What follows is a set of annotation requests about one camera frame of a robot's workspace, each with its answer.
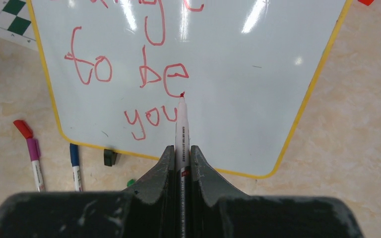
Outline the red marker pen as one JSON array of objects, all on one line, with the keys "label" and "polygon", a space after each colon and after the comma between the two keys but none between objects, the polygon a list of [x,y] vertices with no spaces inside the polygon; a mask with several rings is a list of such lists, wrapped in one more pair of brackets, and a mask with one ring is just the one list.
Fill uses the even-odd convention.
[{"label": "red marker pen", "polygon": [[191,195],[190,195],[190,139],[187,105],[184,93],[180,94],[177,108],[175,139],[176,172],[176,234],[178,238],[191,237]]}]

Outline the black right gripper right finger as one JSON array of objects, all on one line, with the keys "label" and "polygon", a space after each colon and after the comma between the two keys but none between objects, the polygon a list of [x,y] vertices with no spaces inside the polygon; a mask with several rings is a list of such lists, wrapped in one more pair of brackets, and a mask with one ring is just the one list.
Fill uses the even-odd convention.
[{"label": "black right gripper right finger", "polygon": [[361,238],[354,213],[326,196],[248,195],[190,150],[197,238]]}]

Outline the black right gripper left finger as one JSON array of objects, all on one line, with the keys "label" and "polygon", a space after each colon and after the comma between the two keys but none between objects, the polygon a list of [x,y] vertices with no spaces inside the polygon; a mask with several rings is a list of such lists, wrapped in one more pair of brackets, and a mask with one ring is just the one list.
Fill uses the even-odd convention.
[{"label": "black right gripper left finger", "polygon": [[173,238],[174,147],[124,190],[23,192],[0,206],[0,238]]}]

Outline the red marker cap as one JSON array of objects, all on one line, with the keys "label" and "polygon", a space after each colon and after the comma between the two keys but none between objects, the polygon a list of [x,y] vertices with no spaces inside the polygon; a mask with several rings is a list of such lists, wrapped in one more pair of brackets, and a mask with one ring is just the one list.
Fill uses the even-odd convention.
[{"label": "red marker cap", "polygon": [[31,139],[34,137],[33,131],[24,120],[15,120],[13,124],[25,139]]}]

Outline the yellow framed whiteboard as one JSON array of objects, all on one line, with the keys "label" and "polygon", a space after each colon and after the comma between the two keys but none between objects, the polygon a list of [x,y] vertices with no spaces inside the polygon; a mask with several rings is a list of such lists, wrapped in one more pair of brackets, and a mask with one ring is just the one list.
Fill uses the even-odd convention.
[{"label": "yellow framed whiteboard", "polygon": [[221,172],[274,174],[349,0],[29,0],[61,135],[157,159],[190,142]]}]

